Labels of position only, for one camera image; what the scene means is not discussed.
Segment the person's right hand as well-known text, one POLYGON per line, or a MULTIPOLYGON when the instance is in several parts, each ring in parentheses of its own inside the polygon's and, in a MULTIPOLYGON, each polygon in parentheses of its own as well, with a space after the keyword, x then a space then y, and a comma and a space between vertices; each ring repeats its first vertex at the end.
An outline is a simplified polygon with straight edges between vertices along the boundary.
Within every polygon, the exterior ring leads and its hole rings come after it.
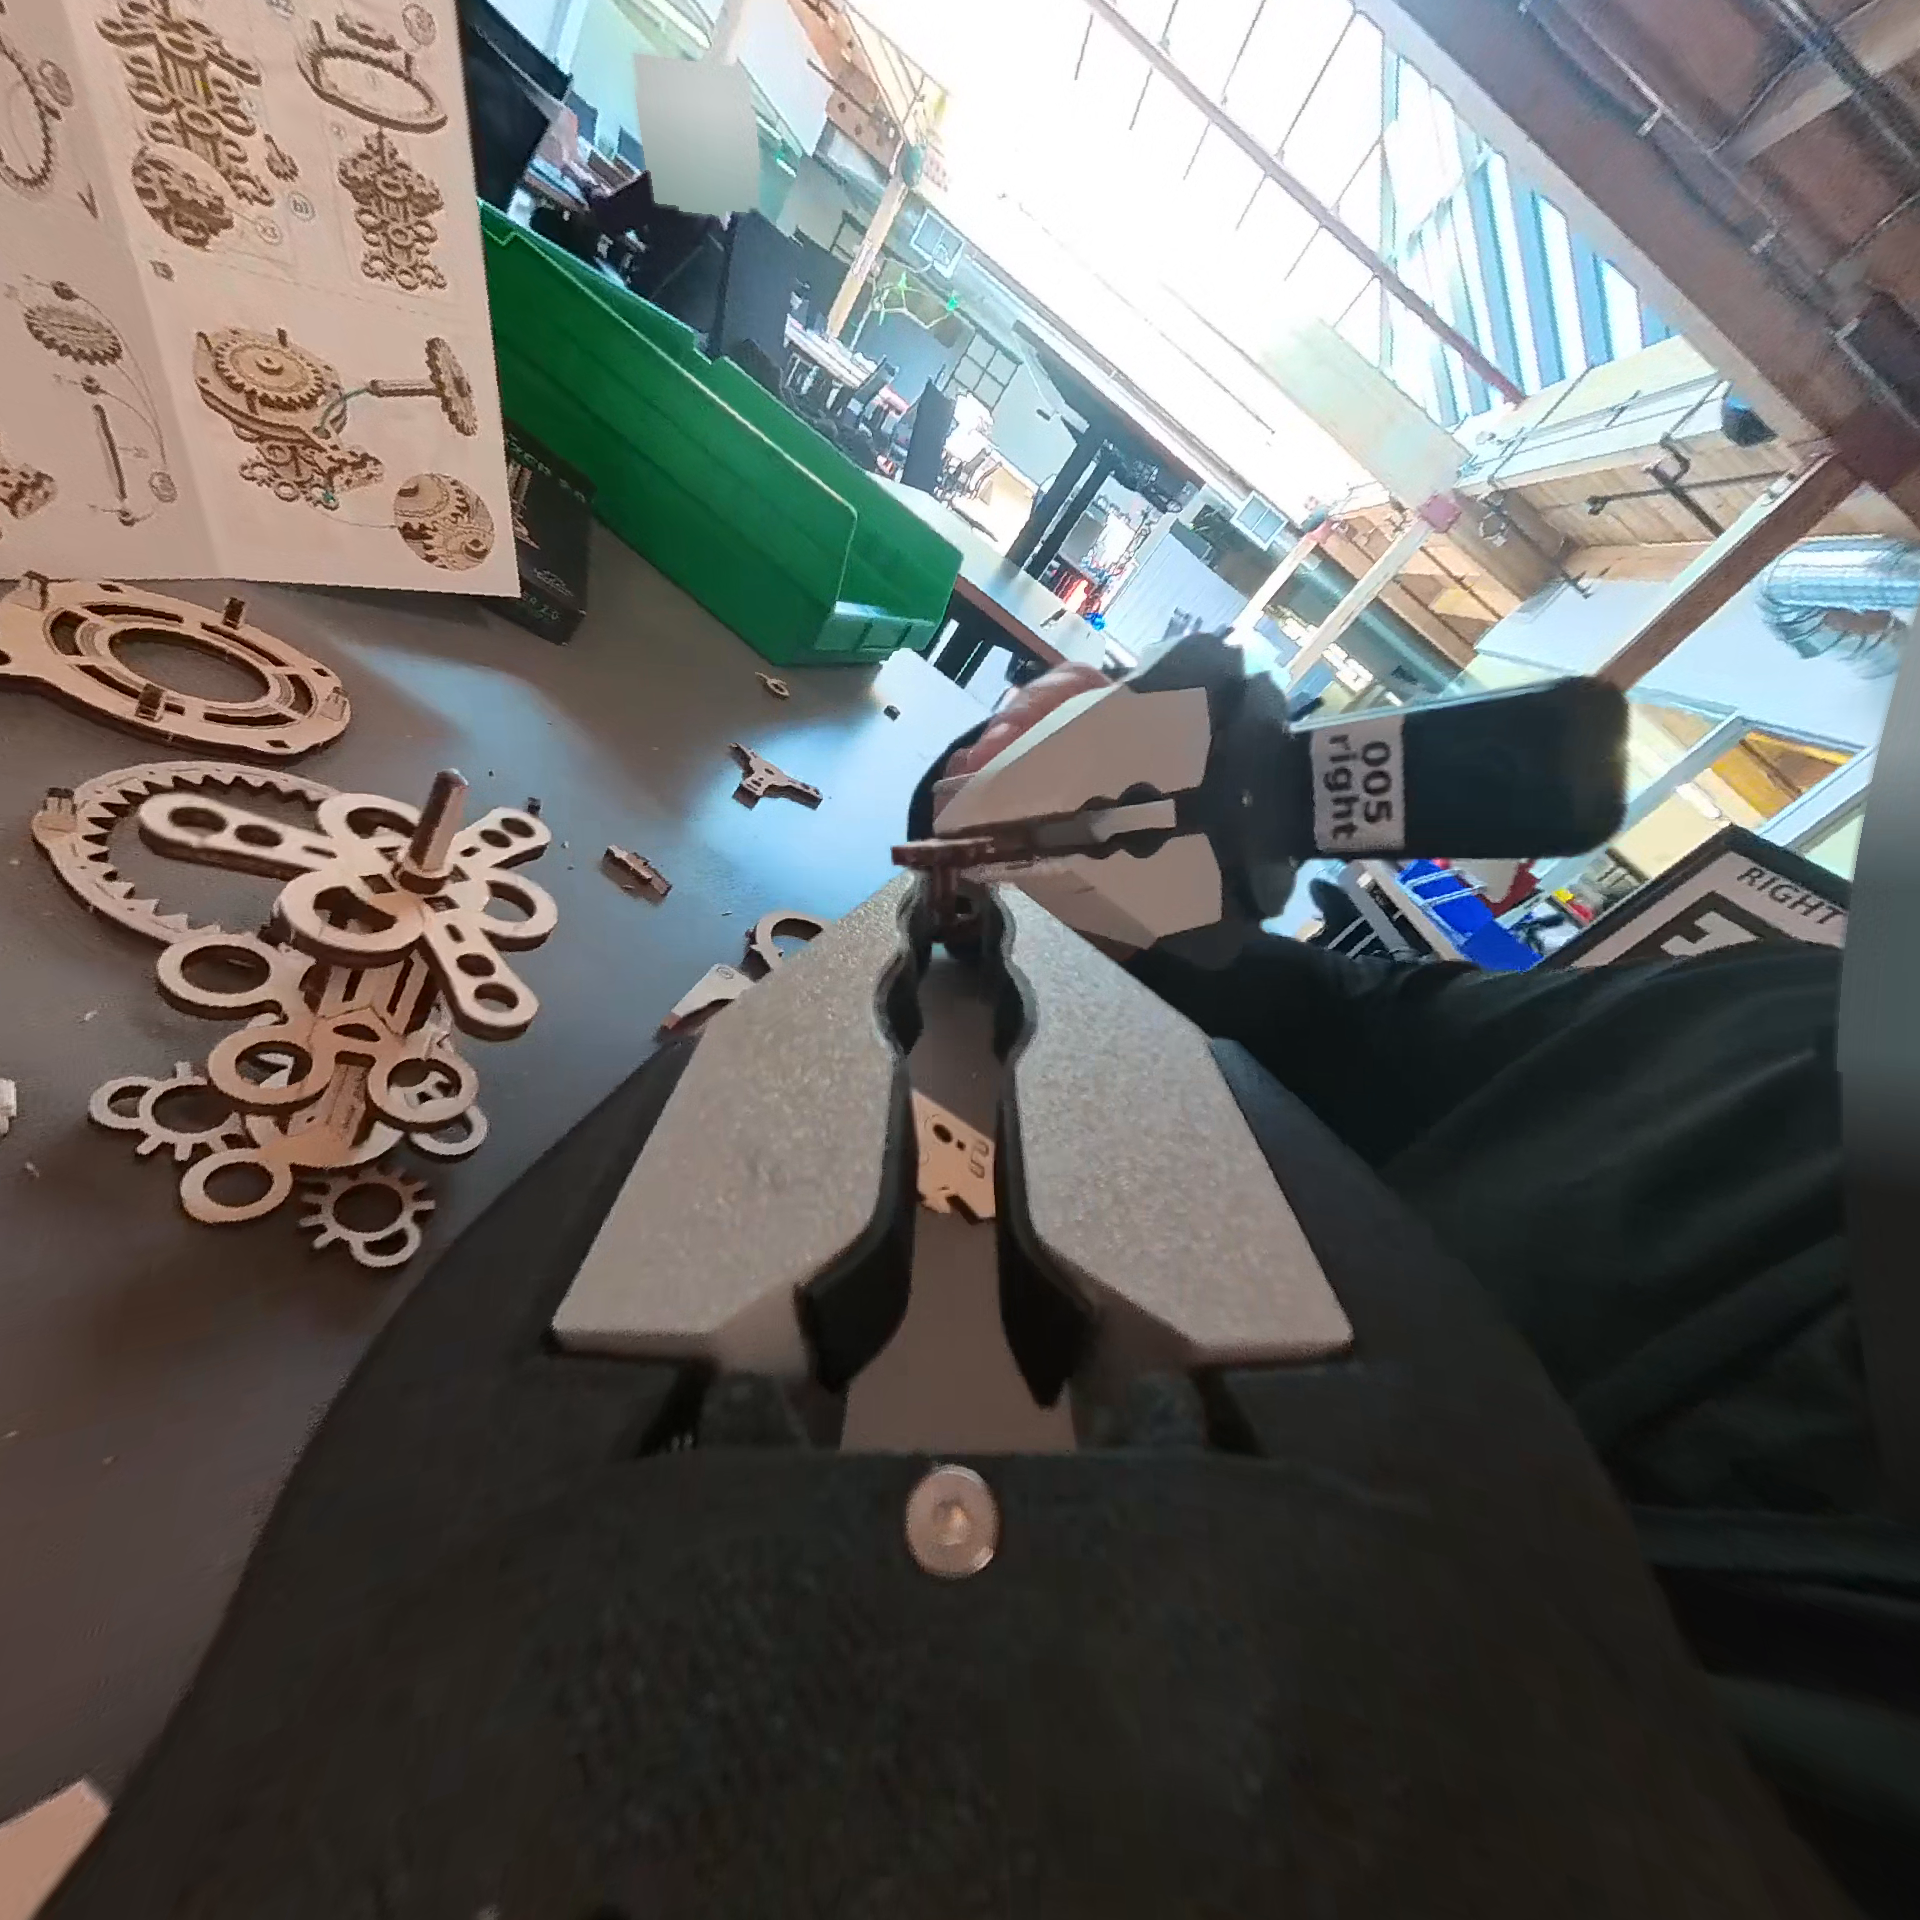
POLYGON ((1055 708, 1070 699, 1104 689, 1111 679, 1091 663, 1058 663, 1036 679, 1016 687, 976 727, 962 731, 919 780, 906 813, 906 836, 922 839, 930 832, 935 796, 944 780, 971 777, 975 771, 1009 749, 1025 731, 1034 729, 1055 708))

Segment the silver air duct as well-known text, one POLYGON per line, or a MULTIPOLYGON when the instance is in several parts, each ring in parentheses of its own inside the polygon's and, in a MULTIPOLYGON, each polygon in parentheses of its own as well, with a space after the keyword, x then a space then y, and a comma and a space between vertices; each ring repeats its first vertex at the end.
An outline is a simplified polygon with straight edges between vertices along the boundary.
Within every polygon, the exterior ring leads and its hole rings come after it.
POLYGON ((1793 654, 1890 681, 1919 609, 1919 543, 1835 535, 1796 543, 1760 575, 1760 614, 1793 654))

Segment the person's black clothing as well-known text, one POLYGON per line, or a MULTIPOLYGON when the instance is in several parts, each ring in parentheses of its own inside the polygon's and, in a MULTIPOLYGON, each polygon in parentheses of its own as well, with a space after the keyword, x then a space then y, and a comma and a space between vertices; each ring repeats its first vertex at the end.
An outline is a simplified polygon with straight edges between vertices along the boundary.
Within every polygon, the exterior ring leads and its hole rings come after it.
POLYGON ((1553 1355, 1712 1691, 1868 1915, 1919 1915, 1915 1523, 1894 1515, 1855 1315, 1691 1315, 1553 1355))

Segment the long background desk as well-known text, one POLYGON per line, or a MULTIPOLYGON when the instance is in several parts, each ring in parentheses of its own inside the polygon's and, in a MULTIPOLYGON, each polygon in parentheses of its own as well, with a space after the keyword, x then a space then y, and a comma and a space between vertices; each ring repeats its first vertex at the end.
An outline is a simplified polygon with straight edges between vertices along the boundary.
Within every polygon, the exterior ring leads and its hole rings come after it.
POLYGON ((1063 663, 1091 665, 1096 671, 1108 670, 1113 654, 1104 630, 1070 612, 1055 591, 1003 558, 962 513, 899 483, 880 480, 878 486, 958 551, 950 607, 930 646, 934 665, 950 681, 971 683, 992 652, 1009 654, 1016 683, 1063 663))

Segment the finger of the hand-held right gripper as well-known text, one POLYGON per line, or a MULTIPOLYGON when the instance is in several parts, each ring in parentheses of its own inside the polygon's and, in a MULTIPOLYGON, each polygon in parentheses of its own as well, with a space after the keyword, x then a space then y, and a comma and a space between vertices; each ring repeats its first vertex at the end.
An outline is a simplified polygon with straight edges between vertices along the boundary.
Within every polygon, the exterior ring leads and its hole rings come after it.
POLYGON ((1198 801, 1120 801, 1020 824, 1020 892, 1119 948, 1238 948, 1256 929, 1244 832, 1198 801))
POLYGON ((939 844, 1115 845, 1190 836, 1204 781, 1204 689, 1111 683, 1074 695, 944 791, 939 844))

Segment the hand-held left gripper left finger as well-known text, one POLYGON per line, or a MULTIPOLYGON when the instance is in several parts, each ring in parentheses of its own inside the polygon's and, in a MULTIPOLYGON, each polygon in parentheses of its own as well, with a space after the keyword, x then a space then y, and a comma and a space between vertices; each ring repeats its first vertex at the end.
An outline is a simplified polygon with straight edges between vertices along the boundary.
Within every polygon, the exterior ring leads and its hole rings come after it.
POLYGON ((896 875, 708 1022, 552 1319, 566 1353, 847 1388, 900 1328, 919 1209, 896 875))

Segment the wooden sheet with slotted parts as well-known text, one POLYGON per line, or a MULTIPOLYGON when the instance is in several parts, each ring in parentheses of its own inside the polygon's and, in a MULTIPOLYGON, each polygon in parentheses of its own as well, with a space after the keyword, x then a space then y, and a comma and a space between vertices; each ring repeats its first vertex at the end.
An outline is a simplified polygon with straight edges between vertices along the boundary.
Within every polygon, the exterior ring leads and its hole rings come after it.
POLYGON ((994 1137, 927 1092, 911 1102, 916 1132, 919 1204, 971 1222, 998 1217, 994 1137))

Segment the wooden sheet with wheel cutout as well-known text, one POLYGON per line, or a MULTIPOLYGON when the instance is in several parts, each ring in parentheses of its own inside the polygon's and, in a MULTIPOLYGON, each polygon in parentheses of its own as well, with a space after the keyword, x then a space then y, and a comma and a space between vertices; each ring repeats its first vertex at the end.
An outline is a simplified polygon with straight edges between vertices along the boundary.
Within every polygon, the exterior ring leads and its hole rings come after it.
POLYGON ((111 1801, 81 1777, 2 1824, 2 1917, 35 1917, 105 1824, 111 1801))

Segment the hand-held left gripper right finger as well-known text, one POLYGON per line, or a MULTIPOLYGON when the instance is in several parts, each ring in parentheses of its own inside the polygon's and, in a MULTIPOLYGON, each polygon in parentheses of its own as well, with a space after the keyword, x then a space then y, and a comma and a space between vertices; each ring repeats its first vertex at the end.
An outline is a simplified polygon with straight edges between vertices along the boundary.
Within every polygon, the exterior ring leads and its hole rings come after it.
POLYGON ((1000 1319, 1042 1405, 1335 1360, 1353 1323, 1210 1036, 992 896, 1000 1319))

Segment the curved wooden bracket part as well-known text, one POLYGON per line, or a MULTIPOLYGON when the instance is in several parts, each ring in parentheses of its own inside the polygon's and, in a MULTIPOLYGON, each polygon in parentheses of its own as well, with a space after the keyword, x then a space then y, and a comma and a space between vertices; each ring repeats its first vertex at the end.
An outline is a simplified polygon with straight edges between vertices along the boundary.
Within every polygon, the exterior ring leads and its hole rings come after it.
POLYGON ((746 965, 714 965, 690 990, 687 990, 657 1027, 658 1040, 698 1032, 719 1012, 737 1003, 754 983, 758 974, 746 965))

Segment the paper assembly instruction sheet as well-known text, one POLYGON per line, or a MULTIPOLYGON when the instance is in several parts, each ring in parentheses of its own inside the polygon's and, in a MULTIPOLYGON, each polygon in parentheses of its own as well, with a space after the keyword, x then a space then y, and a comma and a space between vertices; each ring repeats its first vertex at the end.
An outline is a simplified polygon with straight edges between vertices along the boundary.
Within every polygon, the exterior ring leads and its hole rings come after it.
POLYGON ((4 581, 514 599, 454 4, 7 3, 4 581))

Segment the wooden gear model assembly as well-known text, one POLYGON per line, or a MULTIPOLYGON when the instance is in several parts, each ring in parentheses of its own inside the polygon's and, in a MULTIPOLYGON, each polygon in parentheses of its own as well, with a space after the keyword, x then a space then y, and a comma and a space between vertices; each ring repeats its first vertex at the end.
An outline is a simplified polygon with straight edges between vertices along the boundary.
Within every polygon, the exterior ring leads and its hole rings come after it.
POLYGON ((241 764, 174 759, 52 787, 32 841, 66 892, 153 945, 161 997, 225 1022, 201 1063, 131 1072, 87 1123, 177 1166, 201 1228, 297 1204, 315 1252, 410 1264, 438 1198, 414 1160, 490 1137, 466 1043, 507 1043, 539 999, 512 957, 561 923, 529 877, 539 800, 464 816, 241 764))

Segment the blue storage bins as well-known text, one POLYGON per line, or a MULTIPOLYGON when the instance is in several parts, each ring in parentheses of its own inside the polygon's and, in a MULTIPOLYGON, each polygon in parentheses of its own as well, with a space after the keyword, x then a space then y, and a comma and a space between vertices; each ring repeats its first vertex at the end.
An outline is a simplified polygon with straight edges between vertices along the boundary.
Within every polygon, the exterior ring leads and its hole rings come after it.
POLYGON ((1521 929, 1499 920, 1490 900, 1448 861, 1410 860, 1399 884, 1442 929, 1455 956, 1482 971, 1524 974, 1546 965, 1546 952, 1521 929))

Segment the green plastic bin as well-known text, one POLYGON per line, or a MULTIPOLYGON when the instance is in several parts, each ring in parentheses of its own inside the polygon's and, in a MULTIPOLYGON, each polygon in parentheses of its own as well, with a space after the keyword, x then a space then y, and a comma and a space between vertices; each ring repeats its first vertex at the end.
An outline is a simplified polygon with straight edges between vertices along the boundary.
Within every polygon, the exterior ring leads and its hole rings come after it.
POLYGON ((585 477, 593 512, 772 665, 924 654, 955 547, 747 371, 490 203, 504 416, 585 477))

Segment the black model kit box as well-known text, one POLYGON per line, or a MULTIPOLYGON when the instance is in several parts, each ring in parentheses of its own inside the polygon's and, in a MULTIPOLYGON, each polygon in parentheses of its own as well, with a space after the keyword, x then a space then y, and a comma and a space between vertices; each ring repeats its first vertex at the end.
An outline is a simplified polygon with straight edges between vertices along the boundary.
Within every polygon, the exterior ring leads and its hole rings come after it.
POLYGON ((505 617, 554 644, 588 612, 595 485, 514 421, 504 422, 520 600, 505 617))

